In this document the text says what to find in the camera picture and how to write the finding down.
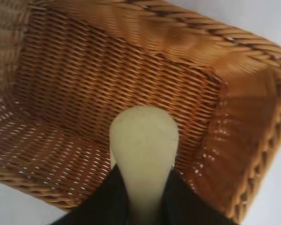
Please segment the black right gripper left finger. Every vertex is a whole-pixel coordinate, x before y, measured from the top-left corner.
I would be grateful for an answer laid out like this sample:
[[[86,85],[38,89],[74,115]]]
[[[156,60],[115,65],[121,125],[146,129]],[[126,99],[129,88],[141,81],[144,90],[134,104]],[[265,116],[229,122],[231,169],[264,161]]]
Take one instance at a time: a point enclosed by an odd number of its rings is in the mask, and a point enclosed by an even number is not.
[[[128,196],[118,166],[114,166],[102,184],[71,212],[53,225],[126,225]]]

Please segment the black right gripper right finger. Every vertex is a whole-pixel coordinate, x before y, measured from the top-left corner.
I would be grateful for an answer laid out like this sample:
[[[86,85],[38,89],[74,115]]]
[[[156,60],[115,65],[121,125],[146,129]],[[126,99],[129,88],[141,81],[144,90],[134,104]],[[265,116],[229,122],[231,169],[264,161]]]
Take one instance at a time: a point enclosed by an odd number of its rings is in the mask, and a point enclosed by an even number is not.
[[[234,221],[215,210],[172,170],[163,193],[164,225],[233,225]]]

